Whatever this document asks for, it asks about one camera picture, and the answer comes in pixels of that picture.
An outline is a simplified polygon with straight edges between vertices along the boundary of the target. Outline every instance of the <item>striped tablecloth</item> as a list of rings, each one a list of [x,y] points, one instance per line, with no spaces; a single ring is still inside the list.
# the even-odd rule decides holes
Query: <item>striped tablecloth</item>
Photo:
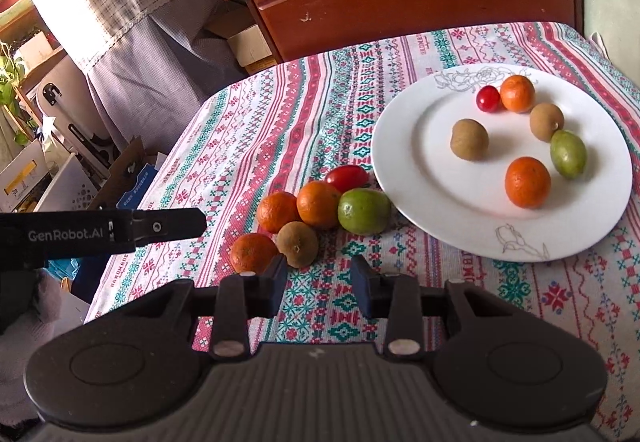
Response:
[[[640,90],[562,24],[494,24],[380,40],[279,65],[221,91],[185,130],[141,205],[197,206],[207,215],[206,233],[113,257],[88,319],[175,278],[217,284],[232,272],[233,240],[257,230],[255,210],[264,196],[295,193],[341,164],[371,170],[373,126],[389,101],[424,76],[477,62],[550,72],[605,107],[625,135],[634,169],[620,223],[593,248],[547,264],[479,258],[400,215],[379,236],[332,231],[322,236],[321,261],[289,275],[279,317],[252,321],[252,344],[382,339],[385,322],[363,319],[351,294],[348,262],[360,253],[373,267],[416,275],[421,284],[471,281],[580,336],[609,371],[594,425],[611,439],[633,435],[640,428]],[[197,348],[207,348],[210,327],[210,319],[201,321]],[[426,339],[430,349],[441,342],[435,322]]]

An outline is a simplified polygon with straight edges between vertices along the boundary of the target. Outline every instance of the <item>orange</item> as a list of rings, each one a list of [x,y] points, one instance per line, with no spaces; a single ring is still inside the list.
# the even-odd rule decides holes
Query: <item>orange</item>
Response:
[[[263,229],[277,234],[282,226],[289,222],[300,221],[296,197],[286,191],[272,193],[262,199],[255,213],[255,218]]]
[[[331,229],[338,225],[340,191],[331,184],[313,180],[298,193],[298,213],[308,226]]]
[[[500,100],[510,112],[523,114],[533,108],[536,89],[525,76],[510,76],[500,86]]]
[[[257,232],[249,232],[234,241],[229,258],[236,272],[251,270],[256,274],[262,274],[271,259],[279,253],[271,238]]]
[[[540,207],[551,191],[551,175],[538,159],[520,157],[511,162],[504,177],[504,190],[518,207]]]

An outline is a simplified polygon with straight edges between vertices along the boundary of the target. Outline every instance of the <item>kiwi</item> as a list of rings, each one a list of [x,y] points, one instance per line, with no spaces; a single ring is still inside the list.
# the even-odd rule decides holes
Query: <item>kiwi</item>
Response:
[[[489,149],[489,134],[472,118],[463,118],[453,125],[451,151],[463,160],[480,160]]]
[[[302,268],[311,265],[318,255],[318,237],[303,222],[289,222],[276,237],[278,250],[287,257],[287,265]]]
[[[536,139],[543,142],[550,142],[553,134],[557,130],[562,130],[563,126],[564,115],[562,110],[550,102],[537,104],[529,115],[531,133]]]

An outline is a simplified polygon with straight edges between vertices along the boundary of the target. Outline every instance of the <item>plate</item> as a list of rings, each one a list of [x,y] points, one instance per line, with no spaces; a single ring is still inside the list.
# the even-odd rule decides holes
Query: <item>plate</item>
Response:
[[[513,74],[527,76],[536,102],[552,102],[588,150],[585,173],[562,178],[549,145],[529,129],[529,114],[486,114],[476,107],[485,85],[500,87]],[[482,162],[450,150],[451,129],[473,118],[489,133]],[[565,258],[606,236],[631,193],[631,159],[616,123],[580,88],[526,67],[475,64],[421,79],[398,94],[380,115],[371,155],[380,187],[398,210],[431,236],[479,256],[508,262]],[[504,191],[508,165],[532,156],[551,174],[551,193],[537,210],[513,205]]]

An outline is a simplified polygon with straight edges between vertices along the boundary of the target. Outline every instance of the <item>red tomato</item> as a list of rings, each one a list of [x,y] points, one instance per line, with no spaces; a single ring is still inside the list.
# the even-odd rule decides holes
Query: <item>red tomato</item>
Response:
[[[369,174],[362,166],[340,166],[329,171],[324,177],[324,181],[331,184],[340,193],[346,193],[349,189],[362,187],[369,182]]]
[[[483,112],[495,112],[500,108],[500,92],[495,86],[484,86],[476,95],[476,104]]]

